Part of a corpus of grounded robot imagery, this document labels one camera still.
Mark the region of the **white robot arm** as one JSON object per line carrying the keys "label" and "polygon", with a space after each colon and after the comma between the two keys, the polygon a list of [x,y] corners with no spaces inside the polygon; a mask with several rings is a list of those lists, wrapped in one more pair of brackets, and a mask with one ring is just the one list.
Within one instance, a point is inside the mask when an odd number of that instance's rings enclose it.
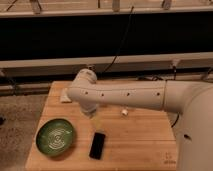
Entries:
{"label": "white robot arm", "polygon": [[213,83],[162,80],[99,84],[93,71],[82,69],[69,85],[67,96],[89,116],[99,104],[179,114],[176,171],[213,171]]}

